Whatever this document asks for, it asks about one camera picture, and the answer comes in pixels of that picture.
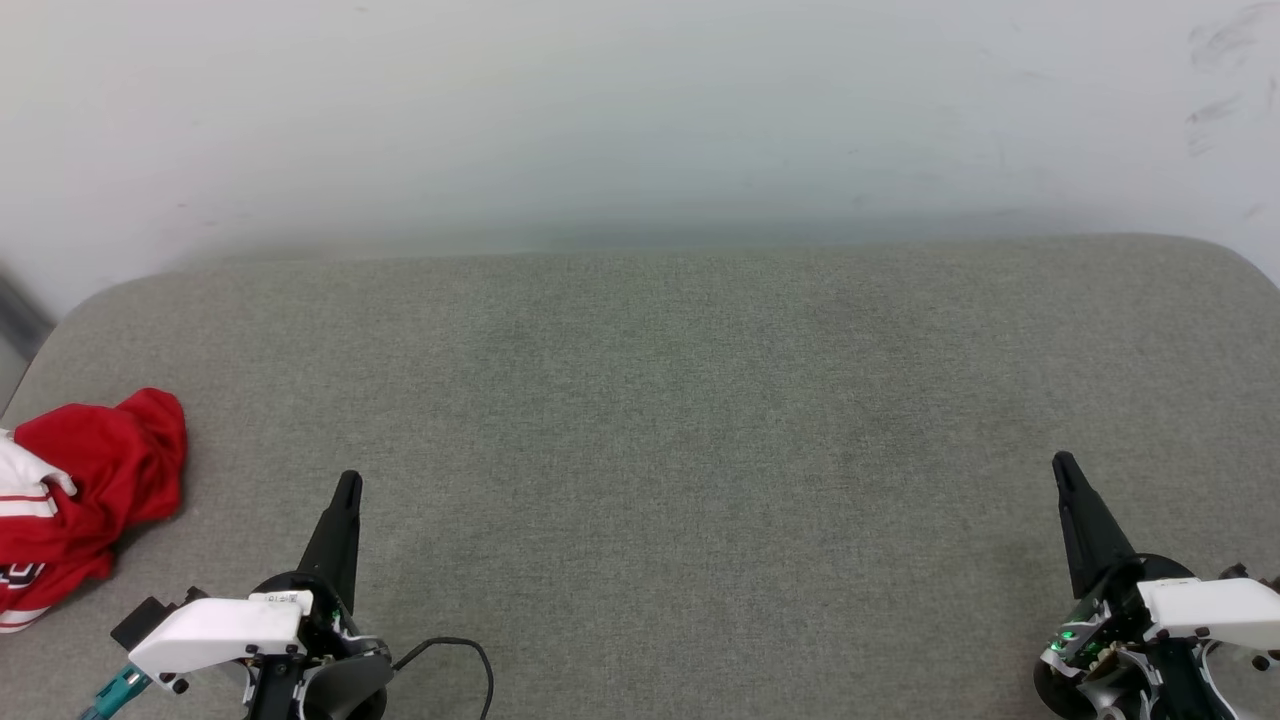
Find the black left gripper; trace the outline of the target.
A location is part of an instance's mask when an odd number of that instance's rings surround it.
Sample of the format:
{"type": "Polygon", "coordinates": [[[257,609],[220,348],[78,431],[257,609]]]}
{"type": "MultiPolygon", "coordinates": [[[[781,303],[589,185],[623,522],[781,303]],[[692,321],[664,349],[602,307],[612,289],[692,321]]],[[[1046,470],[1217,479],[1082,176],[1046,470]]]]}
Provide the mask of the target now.
{"type": "Polygon", "coordinates": [[[356,470],[343,471],[297,571],[271,577],[250,593],[252,600],[301,602],[303,614],[297,637],[310,653],[364,651],[351,615],[358,571],[362,492],[364,478],[356,470]]]}

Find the red and white jersey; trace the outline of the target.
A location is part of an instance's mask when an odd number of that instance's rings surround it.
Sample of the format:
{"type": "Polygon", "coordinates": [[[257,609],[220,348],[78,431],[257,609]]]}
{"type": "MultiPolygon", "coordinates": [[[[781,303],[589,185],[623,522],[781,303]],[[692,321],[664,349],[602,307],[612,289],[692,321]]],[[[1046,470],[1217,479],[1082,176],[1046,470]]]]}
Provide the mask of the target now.
{"type": "Polygon", "coordinates": [[[108,578],[127,532],[174,516],[187,452],[184,409],[156,388],[0,428],[0,635],[108,578]]]}

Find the grey fabric sofa seat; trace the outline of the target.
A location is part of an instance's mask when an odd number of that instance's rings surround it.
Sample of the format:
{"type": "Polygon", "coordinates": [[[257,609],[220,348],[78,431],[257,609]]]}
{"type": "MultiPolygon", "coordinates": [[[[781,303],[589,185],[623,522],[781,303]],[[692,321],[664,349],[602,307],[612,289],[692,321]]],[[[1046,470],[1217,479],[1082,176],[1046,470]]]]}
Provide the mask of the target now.
{"type": "Polygon", "coordinates": [[[0,638],[0,720],[76,720],[145,597],[294,568],[347,469],[358,626],[483,644],[490,720],[1055,720],[1060,450],[1138,550],[1280,574],[1280,290],[1199,241],[175,272],[4,423],[141,387],[183,510],[0,638]]]}

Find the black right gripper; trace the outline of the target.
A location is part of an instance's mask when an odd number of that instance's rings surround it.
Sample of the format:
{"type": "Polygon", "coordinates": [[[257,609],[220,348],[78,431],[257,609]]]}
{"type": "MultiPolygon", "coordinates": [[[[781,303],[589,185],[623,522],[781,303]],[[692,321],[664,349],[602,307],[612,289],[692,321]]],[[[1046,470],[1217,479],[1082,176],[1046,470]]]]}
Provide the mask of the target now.
{"type": "Polygon", "coordinates": [[[1181,564],[1138,553],[1073,454],[1052,459],[1068,573],[1076,606],[1050,638],[1046,664],[1093,664],[1111,644],[1143,644],[1152,626],[1139,584],[1194,582],[1181,564]]]}

